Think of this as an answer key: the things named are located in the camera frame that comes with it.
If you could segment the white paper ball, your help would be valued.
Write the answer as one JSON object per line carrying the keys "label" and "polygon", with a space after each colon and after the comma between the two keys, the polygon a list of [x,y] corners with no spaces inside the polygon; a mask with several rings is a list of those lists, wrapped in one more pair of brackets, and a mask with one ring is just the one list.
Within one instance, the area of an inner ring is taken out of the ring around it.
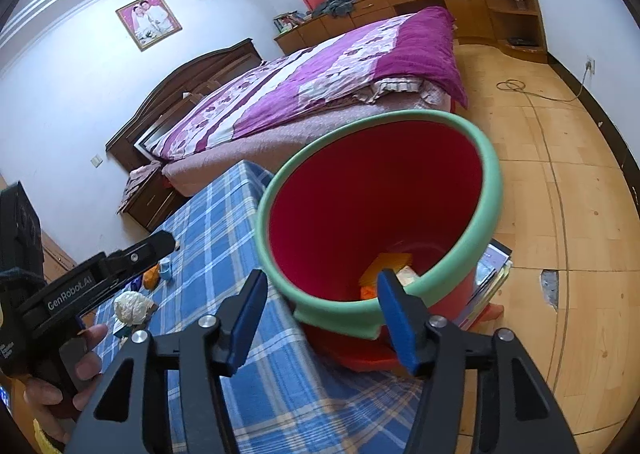
{"label": "white paper ball", "polygon": [[157,309],[157,304],[137,291],[124,291],[113,302],[116,318],[126,326],[143,325]]}

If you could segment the orange wrapper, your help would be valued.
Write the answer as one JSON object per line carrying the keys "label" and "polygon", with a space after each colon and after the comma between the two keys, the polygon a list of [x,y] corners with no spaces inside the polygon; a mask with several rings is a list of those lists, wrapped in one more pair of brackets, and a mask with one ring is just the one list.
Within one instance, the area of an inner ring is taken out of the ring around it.
{"label": "orange wrapper", "polygon": [[142,286],[146,290],[153,291],[158,284],[160,284],[160,266],[155,264],[143,273]]}

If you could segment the blue plaid tablecloth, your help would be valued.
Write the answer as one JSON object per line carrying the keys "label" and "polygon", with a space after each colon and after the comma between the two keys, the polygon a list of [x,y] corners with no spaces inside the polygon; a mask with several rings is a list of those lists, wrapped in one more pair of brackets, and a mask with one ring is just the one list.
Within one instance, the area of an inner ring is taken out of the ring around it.
{"label": "blue plaid tablecloth", "polygon": [[[258,267],[256,213],[271,177],[240,161],[163,223],[180,248],[170,257],[170,281],[149,293],[158,307],[152,335],[215,313]],[[411,379],[318,358],[274,289],[245,364],[221,385],[243,453],[400,453],[422,390]]]}

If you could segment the small light blue cup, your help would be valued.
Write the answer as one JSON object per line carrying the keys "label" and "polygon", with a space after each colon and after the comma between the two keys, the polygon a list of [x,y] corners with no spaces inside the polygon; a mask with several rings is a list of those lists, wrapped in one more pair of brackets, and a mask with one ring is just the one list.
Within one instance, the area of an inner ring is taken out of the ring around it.
{"label": "small light blue cup", "polygon": [[163,258],[158,261],[158,275],[160,275],[160,279],[166,281],[166,283],[172,280],[171,259]]}

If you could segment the stack of magazines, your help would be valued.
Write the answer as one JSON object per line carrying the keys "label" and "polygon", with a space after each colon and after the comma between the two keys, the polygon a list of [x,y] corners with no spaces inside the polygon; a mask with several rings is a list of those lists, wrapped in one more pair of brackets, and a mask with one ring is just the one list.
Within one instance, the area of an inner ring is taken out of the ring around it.
{"label": "stack of magazines", "polygon": [[495,321],[503,315],[502,304],[491,301],[510,274],[512,250],[492,239],[477,263],[472,295],[454,324],[469,330],[477,323]]}

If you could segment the dark wooden nightstand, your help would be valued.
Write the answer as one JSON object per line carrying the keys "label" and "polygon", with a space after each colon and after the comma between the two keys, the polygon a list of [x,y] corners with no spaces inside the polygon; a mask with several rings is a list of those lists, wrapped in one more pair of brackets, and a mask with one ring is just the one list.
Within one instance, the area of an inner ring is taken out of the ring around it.
{"label": "dark wooden nightstand", "polygon": [[152,161],[131,171],[117,210],[118,214],[128,214],[148,232],[155,231],[188,201],[162,169],[159,161]]}

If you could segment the dark wooden headboard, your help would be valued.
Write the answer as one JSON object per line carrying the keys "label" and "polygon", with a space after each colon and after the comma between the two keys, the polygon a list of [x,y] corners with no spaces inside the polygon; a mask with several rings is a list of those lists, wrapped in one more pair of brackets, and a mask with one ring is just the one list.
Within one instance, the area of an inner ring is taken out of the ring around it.
{"label": "dark wooden headboard", "polygon": [[253,40],[246,38],[182,64],[153,88],[134,115],[107,141],[107,154],[127,172],[146,165],[151,157],[138,142],[166,112],[184,100],[196,105],[196,96],[204,93],[205,83],[217,88],[232,79],[231,73],[236,68],[244,64],[256,67],[261,61]]}

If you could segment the bed with pink sheet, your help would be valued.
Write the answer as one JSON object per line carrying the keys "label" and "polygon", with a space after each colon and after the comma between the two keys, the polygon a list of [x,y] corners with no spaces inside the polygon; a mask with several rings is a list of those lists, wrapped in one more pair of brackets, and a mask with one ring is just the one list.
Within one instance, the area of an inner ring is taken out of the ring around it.
{"label": "bed with pink sheet", "polygon": [[454,101],[439,86],[414,76],[382,79],[355,97],[315,114],[170,162],[163,167],[162,174],[178,193],[192,197],[236,162],[248,160],[276,172],[304,146],[343,125],[413,108],[451,112]]}

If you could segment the framed wedding portrait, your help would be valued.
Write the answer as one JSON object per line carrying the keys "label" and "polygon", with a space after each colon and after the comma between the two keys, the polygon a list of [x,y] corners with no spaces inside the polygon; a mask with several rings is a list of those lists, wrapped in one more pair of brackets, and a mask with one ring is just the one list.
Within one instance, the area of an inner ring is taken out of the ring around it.
{"label": "framed wedding portrait", "polygon": [[116,10],[116,15],[141,52],[182,30],[164,0],[137,0]]}

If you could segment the purple floral quilt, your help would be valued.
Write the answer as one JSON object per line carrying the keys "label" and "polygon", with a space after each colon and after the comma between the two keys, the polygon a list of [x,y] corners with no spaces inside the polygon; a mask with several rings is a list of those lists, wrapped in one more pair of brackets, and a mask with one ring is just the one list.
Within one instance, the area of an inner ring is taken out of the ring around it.
{"label": "purple floral quilt", "polygon": [[468,103],[446,8],[367,24],[248,70],[205,96],[150,151],[177,161],[326,108],[375,102],[387,79],[414,79]]}

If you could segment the wooden corner shelf unit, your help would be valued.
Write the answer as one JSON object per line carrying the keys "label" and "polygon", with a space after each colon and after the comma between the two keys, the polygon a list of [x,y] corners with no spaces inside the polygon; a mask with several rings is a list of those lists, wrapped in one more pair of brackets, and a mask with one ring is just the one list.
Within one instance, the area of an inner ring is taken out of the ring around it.
{"label": "wooden corner shelf unit", "polygon": [[527,62],[547,64],[547,40],[538,0],[485,2],[498,49]]}

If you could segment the long wooden cabinet desk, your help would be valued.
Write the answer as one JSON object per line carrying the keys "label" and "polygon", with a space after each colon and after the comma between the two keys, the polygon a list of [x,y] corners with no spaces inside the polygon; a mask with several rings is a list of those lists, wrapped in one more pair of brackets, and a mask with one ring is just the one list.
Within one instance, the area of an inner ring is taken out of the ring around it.
{"label": "long wooden cabinet desk", "polygon": [[366,24],[414,14],[432,6],[445,7],[454,16],[454,36],[459,42],[489,45],[496,42],[486,0],[356,0],[346,16],[333,18],[322,15],[306,20],[276,36],[274,42],[284,54],[290,55]]}

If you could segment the black phone on mount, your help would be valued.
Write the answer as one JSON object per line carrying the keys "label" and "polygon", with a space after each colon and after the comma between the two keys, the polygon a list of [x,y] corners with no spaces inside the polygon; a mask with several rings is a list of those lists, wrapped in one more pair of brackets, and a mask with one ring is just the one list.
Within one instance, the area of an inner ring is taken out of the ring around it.
{"label": "black phone on mount", "polygon": [[21,182],[1,192],[1,271],[18,267],[43,275],[40,221]]}

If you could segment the white light switch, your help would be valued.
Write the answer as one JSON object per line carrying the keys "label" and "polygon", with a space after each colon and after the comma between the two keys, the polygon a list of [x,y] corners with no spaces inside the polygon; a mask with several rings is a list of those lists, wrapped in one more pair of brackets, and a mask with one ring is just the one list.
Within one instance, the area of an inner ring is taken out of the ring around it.
{"label": "white light switch", "polygon": [[95,168],[99,168],[102,165],[103,159],[99,155],[95,155],[91,158],[91,163]]}

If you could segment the white wall socket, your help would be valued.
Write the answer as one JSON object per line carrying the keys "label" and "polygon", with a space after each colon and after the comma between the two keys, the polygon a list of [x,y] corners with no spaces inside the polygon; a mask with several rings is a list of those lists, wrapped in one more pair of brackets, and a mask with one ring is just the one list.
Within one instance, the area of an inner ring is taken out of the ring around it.
{"label": "white wall socket", "polygon": [[586,70],[590,74],[595,74],[596,73],[596,61],[592,57],[588,57],[587,58]]}

